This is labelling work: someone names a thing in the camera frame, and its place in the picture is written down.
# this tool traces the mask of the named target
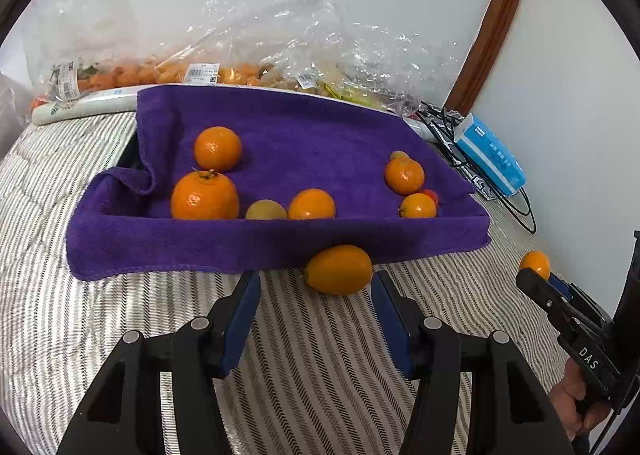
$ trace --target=orange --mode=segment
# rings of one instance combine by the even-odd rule
[[[38,108],[40,105],[42,104],[46,104],[47,101],[45,101],[44,99],[38,99],[38,98],[33,98],[31,100],[31,112],[33,112],[36,108]]]
[[[371,281],[369,255],[355,245],[336,245],[321,251],[306,264],[305,281],[325,294],[354,294]]]
[[[240,161],[242,142],[232,130],[212,126],[196,138],[193,154],[205,170],[228,171]]]
[[[549,276],[551,276],[551,263],[545,253],[542,251],[529,251],[522,260],[520,260],[519,270],[526,269],[527,267],[532,268],[539,276],[544,278],[546,281],[549,280]]]
[[[78,80],[78,90],[80,90],[81,94],[91,90],[91,80]]]
[[[224,67],[218,71],[218,83],[246,85],[246,79],[238,67]]]
[[[95,74],[89,79],[92,90],[109,90],[116,87],[116,78],[112,74]]]
[[[433,199],[433,201],[436,203],[436,207],[438,207],[438,204],[440,203],[440,198],[438,197],[438,194],[435,191],[422,190],[420,193],[424,193],[428,197],[431,197],[431,199]]]
[[[138,76],[140,77],[141,85],[155,85],[160,78],[160,72],[151,65],[145,65],[138,72]]]
[[[140,76],[138,74],[137,65],[127,65],[126,67],[121,67],[122,72],[118,75],[116,79],[117,86],[136,86],[140,85]]]
[[[399,209],[402,218],[433,218],[438,213],[436,203],[424,193],[414,193],[406,197]]]
[[[239,68],[240,68],[240,73],[245,78],[250,78],[251,76],[254,76],[257,78],[260,75],[260,66],[258,64],[241,63]]]
[[[188,63],[167,64],[160,70],[158,83],[182,83],[189,67]]]
[[[229,177],[211,171],[192,171],[171,194],[171,216],[185,220],[238,218],[240,202]]]
[[[335,218],[335,202],[329,193],[317,188],[301,191],[289,205],[289,218]]]
[[[424,170],[413,159],[396,158],[386,165],[385,181],[399,195],[411,195],[424,184]]]

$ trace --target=barcode label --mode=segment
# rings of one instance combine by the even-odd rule
[[[184,85],[215,85],[220,63],[192,63],[184,75]]]
[[[300,74],[299,76],[296,76],[296,79],[298,80],[298,83],[303,90],[306,90],[308,88],[315,88],[316,86],[318,86],[318,83],[316,83],[315,74]]]
[[[68,61],[56,67],[58,69],[58,97],[62,101],[71,101],[80,97],[78,88],[78,61]]]
[[[57,101],[53,104],[51,109],[51,115],[54,115],[59,110],[68,110],[76,105],[76,101]]]

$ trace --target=wooden door frame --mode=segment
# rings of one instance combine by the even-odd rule
[[[449,97],[447,110],[471,111],[509,32],[520,0],[491,0]]]

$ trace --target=blue tissue box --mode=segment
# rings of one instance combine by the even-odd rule
[[[526,183],[513,153],[473,114],[467,115],[455,129],[453,142],[482,168],[503,195],[516,194]]]

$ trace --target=striped bedsheet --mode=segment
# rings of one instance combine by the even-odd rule
[[[66,223],[87,183],[115,164],[134,114],[30,126],[0,164],[0,406],[34,454],[56,451],[118,339],[175,331],[229,294],[239,275],[146,273],[94,283],[66,263]],[[514,284],[529,235],[495,203],[492,243],[472,253],[380,265],[425,314],[457,331],[506,331],[548,389],[565,355]],[[236,454],[396,454],[417,384],[388,357],[369,292],[319,295],[298,271],[262,273],[241,362],[216,392]],[[452,453],[465,452],[469,374]],[[161,384],[167,453],[178,454],[170,375]]]

